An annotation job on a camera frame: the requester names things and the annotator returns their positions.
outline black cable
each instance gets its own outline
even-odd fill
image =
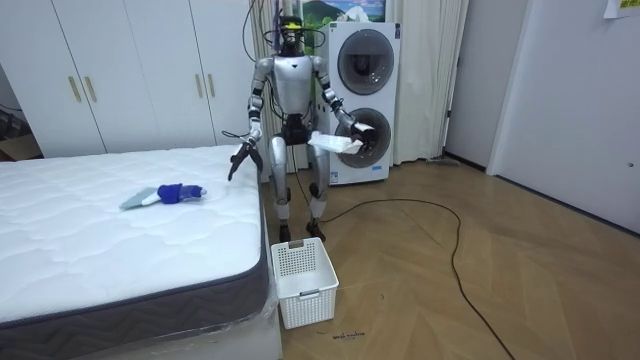
[[[236,134],[234,134],[232,132],[229,132],[229,131],[226,131],[226,130],[222,130],[222,135],[224,135],[226,137],[229,137],[229,138],[232,138],[232,139],[241,139],[243,137],[249,136],[249,134],[250,133],[246,133],[244,135],[236,135]]]
[[[322,43],[320,43],[320,45],[314,45],[313,48],[317,49],[319,47],[322,47],[322,45],[324,45],[325,42],[327,42],[327,35],[325,35],[325,33],[323,33],[320,30],[316,30],[316,29],[309,29],[309,28],[303,28],[302,31],[310,31],[310,32],[317,32],[319,34],[322,34]]]
[[[249,50],[247,50],[247,42],[244,40],[244,35],[247,32],[247,22],[249,22],[249,16],[251,16],[251,10],[253,10],[253,6],[256,4],[256,0],[251,1],[251,6],[247,11],[247,16],[244,18],[244,25],[242,25],[242,46],[244,47],[244,53],[247,54],[251,61],[256,62],[256,59],[251,57],[249,54]]]
[[[296,179],[298,180],[298,186],[300,186],[300,191],[302,192],[302,197],[304,197],[304,201],[307,203],[307,207],[308,207],[309,199],[307,199],[307,194],[304,192],[304,188],[302,187],[302,182],[300,182],[300,176],[298,175],[298,164],[296,164],[295,153],[293,153],[293,168],[295,170]]]
[[[264,31],[264,24],[262,22],[262,10],[264,9],[264,0],[262,0],[260,2],[260,9],[258,9],[258,13],[260,14],[258,16],[258,27],[260,28],[260,31]]]
[[[458,270],[456,269],[456,264],[455,264],[455,258],[456,258],[456,254],[458,253],[458,247],[460,246],[460,228],[462,227],[462,220],[460,219],[460,216],[453,210],[451,210],[450,208],[444,206],[444,205],[440,205],[434,202],[430,202],[430,201],[425,201],[425,200],[418,200],[418,199],[381,199],[381,200],[370,200],[370,201],[365,201],[363,203],[360,203],[358,205],[355,205],[353,207],[351,207],[350,209],[342,212],[341,214],[334,216],[328,220],[320,220],[321,223],[328,223],[334,220],[339,219],[340,217],[350,213],[351,211],[367,205],[367,204],[374,204],[374,203],[381,203],[381,202],[397,202],[397,201],[403,201],[403,202],[416,202],[416,203],[422,203],[422,204],[428,204],[428,205],[433,205],[433,206],[437,206],[439,208],[445,209],[448,212],[450,212],[451,214],[453,214],[453,216],[456,217],[456,219],[458,219],[458,227],[456,229],[456,246],[453,249],[453,252],[451,253],[451,268],[453,269],[453,274],[456,276],[456,282],[458,283],[458,289],[460,290],[460,293],[462,294],[462,297],[464,298],[464,300],[467,302],[467,304],[469,304],[469,307],[471,307],[471,309],[473,309],[473,311],[478,315],[478,317],[482,320],[482,322],[484,322],[484,324],[487,326],[487,328],[489,329],[489,331],[491,331],[491,333],[493,334],[493,336],[496,338],[496,340],[500,343],[500,346],[502,346],[502,349],[504,349],[505,353],[507,353],[507,355],[509,356],[509,358],[511,360],[515,360],[516,358],[513,356],[513,354],[511,353],[511,351],[509,351],[509,348],[507,348],[507,346],[504,344],[504,342],[502,341],[502,339],[500,338],[500,336],[498,336],[498,334],[495,332],[495,330],[493,330],[493,327],[489,324],[489,322],[487,321],[487,319],[485,319],[485,317],[480,313],[480,311],[478,311],[478,309],[476,309],[476,307],[473,305],[473,303],[471,302],[471,300],[469,300],[469,298],[467,297],[467,294],[464,292],[464,288],[462,287],[462,281],[460,280],[460,275],[458,275]]]
[[[0,107],[3,107],[3,108],[5,108],[5,109],[7,109],[7,110],[11,110],[11,111],[22,111],[22,109],[14,109],[14,108],[10,108],[10,107],[8,107],[8,106],[6,106],[6,105],[2,105],[2,104],[0,104]]]

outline robot leg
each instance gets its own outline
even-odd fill
[[[312,237],[318,237],[325,241],[326,237],[318,224],[327,206],[327,198],[329,196],[329,152],[316,146],[309,146],[309,150],[313,155],[313,183],[309,186],[311,192],[311,203],[309,204],[311,221],[307,224],[307,232]]]
[[[287,144],[280,135],[271,138],[269,144],[271,156],[271,176],[273,176],[273,190],[275,192],[274,207],[280,219],[280,242],[291,241],[289,232],[289,201],[291,190],[287,187]]]

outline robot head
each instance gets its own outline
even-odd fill
[[[299,56],[302,54],[300,44],[304,36],[305,29],[302,27],[302,20],[295,16],[280,17],[280,35],[282,36],[281,55]]]

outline wardrobe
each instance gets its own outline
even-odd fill
[[[237,143],[249,1],[0,2],[0,63],[44,156]]]

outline white laundry basket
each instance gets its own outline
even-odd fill
[[[338,277],[318,238],[271,246],[285,329],[333,319]]]

